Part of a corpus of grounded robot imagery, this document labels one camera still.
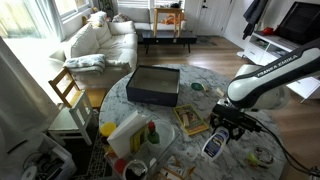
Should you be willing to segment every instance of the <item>television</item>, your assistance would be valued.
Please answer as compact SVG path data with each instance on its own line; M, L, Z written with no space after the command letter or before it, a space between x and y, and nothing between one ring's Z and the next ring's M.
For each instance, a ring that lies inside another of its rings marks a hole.
M294 2L275 35L304 45L320 37L320 4Z

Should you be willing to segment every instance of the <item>doorway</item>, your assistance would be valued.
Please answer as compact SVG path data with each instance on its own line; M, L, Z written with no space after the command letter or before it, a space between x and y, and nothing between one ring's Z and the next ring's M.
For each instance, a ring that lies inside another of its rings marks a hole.
M222 36L235 0L202 0L196 35Z

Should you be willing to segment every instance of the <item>black box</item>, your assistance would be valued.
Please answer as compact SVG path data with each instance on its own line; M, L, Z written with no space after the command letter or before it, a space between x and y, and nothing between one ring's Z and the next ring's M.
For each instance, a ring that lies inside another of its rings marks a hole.
M140 65L127 86L129 101L174 107L177 105L180 70Z

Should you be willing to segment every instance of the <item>coffee table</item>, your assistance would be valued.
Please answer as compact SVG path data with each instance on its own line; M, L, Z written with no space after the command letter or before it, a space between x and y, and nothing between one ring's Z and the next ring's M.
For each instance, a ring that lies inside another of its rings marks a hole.
M181 64L159 66L180 69L180 91L177 106L192 104L201 117L207 117L220 98L214 90L219 87L225 91L230 83L230 79L227 77L208 69ZM191 175L192 179L279 179L285 164L284 155L273 138L263 132L250 133L246 131L238 141L230 140L215 161L209 161L200 156L195 160L190 160L185 153L186 150L192 147L193 151L199 153L206 140L211 136L212 129L187 136L180 128L180 123L172 107L128 101L125 87L131 75L129 74L117 82L105 97L99 116L100 126L110 121L119 125L131 113L138 110L139 113L146 115L148 118L169 121L175 129L181 132L181 136L174 142L177 145L174 155L183 165L196 167ZM208 86L209 92L193 90L190 87L193 82ZM279 130L267 111L250 112L248 114L260 120L280 137ZM257 145L264 146L272 151L275 163L269 169L253 169L244 161L247 153Z
M151 44L187 44L190 53L190 44L197 42L197 36L189 31L182 31L180 37L173 31L158 31L156 36L153 31L143 31L142 38L146 46L146 54L148 54L149 45Z

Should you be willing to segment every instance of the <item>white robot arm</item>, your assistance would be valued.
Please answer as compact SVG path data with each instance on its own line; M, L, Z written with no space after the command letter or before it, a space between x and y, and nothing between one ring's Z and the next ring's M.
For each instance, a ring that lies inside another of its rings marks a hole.
M320 39L314 40L266 66L245 65L228 86L232 106L278 109L289 100L286 84L320 70Z

